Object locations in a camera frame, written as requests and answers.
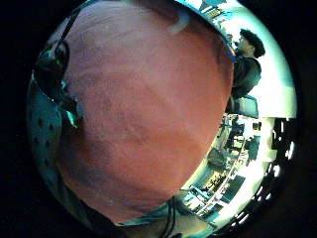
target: black jacket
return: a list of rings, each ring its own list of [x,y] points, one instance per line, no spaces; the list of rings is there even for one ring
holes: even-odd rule
[[[259,83],[261,72],[261,66],[256,59],[237,57],[234,64],[232,96],[236,99],[246,96]]]

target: red fabric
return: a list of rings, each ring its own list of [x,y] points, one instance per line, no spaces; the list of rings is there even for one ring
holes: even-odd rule
[[[172,35],[175,19],[102,2],[84,9],[67,37],[65,80],[84,120],[61,138],[58,167],[113,222],[177,193],[207,153],[230,95],[233,69],[220,38],[204,26]]]

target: red dome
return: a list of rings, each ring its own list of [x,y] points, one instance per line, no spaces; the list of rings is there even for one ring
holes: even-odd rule
[[[62,136],[58,168],[114,222],[177,193],[206,155],[230,95],[233,68],[218,35],[194,21],[172,34],[177,19],[168,14],[100,2],[82,10],[66,38],[65,80],[84,119]]]

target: dark hair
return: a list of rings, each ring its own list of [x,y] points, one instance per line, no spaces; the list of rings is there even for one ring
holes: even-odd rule
[[[264,43],[261,41],[261,39],[254,34],[253,32],[242,29],[240,31],[240,35],[247,39],[247,41],[256,48],[255,50],[255,57],[259,58],[265,54],[265,48]]]

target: cable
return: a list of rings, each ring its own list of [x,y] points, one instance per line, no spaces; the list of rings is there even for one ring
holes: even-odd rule
[[[87,0],[84,3],[80,4],[78,7],[76,7],[74,10],[71,11],[70,19],[67,22],[67,25],[66,25],[65,29],[63,30],[60,39],[58,40],[56,49],[58,49],[60,43],[64,42],[64,39],[66,38],[68,32],[70,31],[73,23],[75,22],[76,18],[78,17],[79,13],[81,12],[81,10],[83,8],[87,7],[88,5],[92,4],[95,1],[96,0]]]
[[[173,197],[168,202],[167,222],[166,222],[165,228],[162,231],[162,233],[160,234],[159,238],[168,238],[168,236],[172,233],[172,231],[174,229],[175,221],[176,221],[176,209],[175,209],[175,198]]]

